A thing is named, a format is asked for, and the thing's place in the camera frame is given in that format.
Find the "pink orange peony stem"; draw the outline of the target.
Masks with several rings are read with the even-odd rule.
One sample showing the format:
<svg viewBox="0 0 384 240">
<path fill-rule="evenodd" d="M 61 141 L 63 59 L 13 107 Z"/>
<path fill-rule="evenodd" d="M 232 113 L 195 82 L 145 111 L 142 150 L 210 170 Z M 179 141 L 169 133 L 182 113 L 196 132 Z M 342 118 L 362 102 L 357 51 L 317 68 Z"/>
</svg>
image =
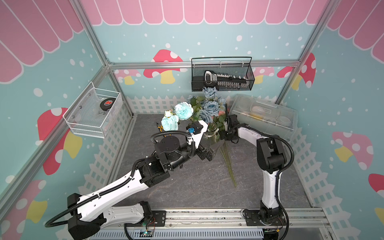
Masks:
<svg viewBox="0 0 384 240">
<path fill-rule="evenodd" d="M 230 154 L 229 154 L 229 149 L 228 149 L 226 141 L 224 141 L 223 145 L 220 147 L 220 152 L 221 152 L 221 154 L 222 154 L 222 156 L 224 158 L 224 161 L 226 163 L 226 166 L 227 166 L 230 178 L 231 178 L 231 180 L 232 180 L 232 182 L 234 184 L 234 187 L 236 188 L 237 187 L 237 182 L 236 182 L 236 179 L 235 179 L 235 176 L 234 176 L 234 173 L 233 173 L 232 161 L 231 161 L 231 157 L 230 157 Z"/>
</svg>

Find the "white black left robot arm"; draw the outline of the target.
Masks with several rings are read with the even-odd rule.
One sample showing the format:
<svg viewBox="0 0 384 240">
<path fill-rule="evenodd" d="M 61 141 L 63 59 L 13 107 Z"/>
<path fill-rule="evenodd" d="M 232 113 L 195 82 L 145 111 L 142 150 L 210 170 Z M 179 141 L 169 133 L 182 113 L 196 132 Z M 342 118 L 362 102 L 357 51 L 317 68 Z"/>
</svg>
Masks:
<svg viewBox="0 0 384 240">
<path fill-rule="evenodd" d="M 165 131 L 151 136 L 155 151 L 133 163 L 131 171 L 89 197 L 72 194 L 68 207 L 45 223 L 46 228 L 67 225 L 75 240 L 84 240 L 96 234 L 115 219 L 112 207 L 121 200 L 144 191 L 170 177 L 170 172 L 199 156 L 211 161 L 223 144 L 215 144 L 199 134 L 188 131 Z"/>
</svg>

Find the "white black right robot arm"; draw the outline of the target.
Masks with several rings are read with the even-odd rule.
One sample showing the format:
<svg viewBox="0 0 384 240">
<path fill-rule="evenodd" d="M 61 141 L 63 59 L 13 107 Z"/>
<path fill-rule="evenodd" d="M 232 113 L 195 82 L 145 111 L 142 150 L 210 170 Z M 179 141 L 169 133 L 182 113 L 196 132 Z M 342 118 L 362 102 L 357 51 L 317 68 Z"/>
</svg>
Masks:
<svg viewBox="0 0 384 240">
<path fill-rule="evenodd" d="M 281 174 L 294 161 L 294 151 L 290 144 L 279 137 L 259 131 L 247 124 L 241 124 L 236 115 L 227 117 L 227 140 L 244 139 L 253 144 L 257 150 L 257 163 L 263 171 L 263 196 L 258 212 L 259 221 L 272 225 L 281 220 L 283 226 L 289 225 L 287 211 L 280 200 Z"/>
</svg>

